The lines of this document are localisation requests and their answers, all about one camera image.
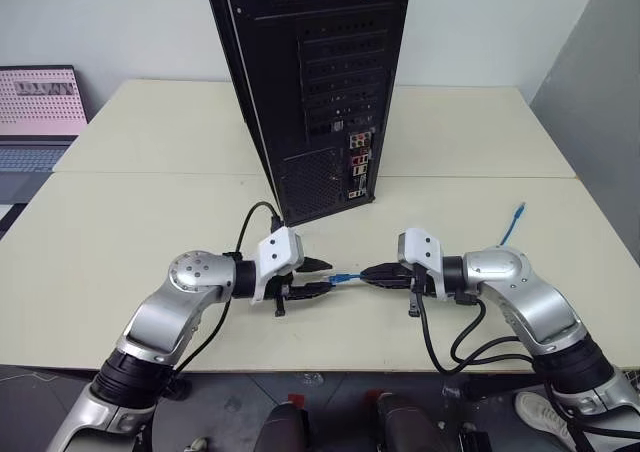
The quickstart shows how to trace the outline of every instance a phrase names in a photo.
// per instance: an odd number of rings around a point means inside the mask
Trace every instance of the gray wall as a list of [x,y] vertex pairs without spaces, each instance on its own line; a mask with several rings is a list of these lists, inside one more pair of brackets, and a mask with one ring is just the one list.
[[[410,0],[400,84],[535,95],[588,0]],[[208,0],[0,0],[0,65],[71,63],[91,112],[128,78],[228,79]]]
[[532,108],[639,260],[640,0],[591,0]]

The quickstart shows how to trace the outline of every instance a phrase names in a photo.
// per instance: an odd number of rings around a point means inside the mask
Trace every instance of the table surface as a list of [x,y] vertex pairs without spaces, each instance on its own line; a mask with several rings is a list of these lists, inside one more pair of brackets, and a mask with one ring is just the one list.
[[[263,174],[232,84],[154,80],[124,83],[55,171]],[[575,173],[516,88],[396,87],[379,175]]]
[[[335,272],[395,260],[398,234],[422,227],[457,255],[496,243],[523,200],[511,245],[562,291],[611,361],[640,366],[636,334],[640,269],[576,179],[382,177],[378,199],[297,228],[307,255]],[[0,242],[0,363],[97,368],[138,304],[191,249],[233,248],[247,209],[271,196],[260,176],[57,173]],[[243,250],[268,235],[255,215]],[[433,371],[407,291],[357,283],[313,301],[234,301],[218,339],[192,365],[199,371]],[[477,312],[428,300],[438,355]],[[218,319],[203,318],[192,347]],[[511,335],[499,311],[462,346]],[[500,351],[517,351],[512,344]],[[475,370],[529,370],[502,362]]]

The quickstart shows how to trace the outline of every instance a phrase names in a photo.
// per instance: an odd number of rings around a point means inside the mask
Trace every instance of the laptop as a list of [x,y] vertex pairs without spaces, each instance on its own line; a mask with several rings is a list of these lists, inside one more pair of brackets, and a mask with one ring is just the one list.
[[86,125],[72,66],[0,67],[0,204],[29,202]]

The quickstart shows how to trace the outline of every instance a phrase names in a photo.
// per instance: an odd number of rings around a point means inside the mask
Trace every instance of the computer tower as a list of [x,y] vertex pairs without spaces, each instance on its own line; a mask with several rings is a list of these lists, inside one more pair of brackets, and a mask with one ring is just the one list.
[[408,0],[210,0],[288,225],[371,202]]

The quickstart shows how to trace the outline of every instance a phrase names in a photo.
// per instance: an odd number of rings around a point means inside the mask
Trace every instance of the white sneaker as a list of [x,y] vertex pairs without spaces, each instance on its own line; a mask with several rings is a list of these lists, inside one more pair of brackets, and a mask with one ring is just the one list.
[[547,399],[532,392],[519,392],[515,398],[515,408],[518,417],[529,427],[555,435],[569,450],[575,452],[576,444],[567,430],[567,423],[556,414]]

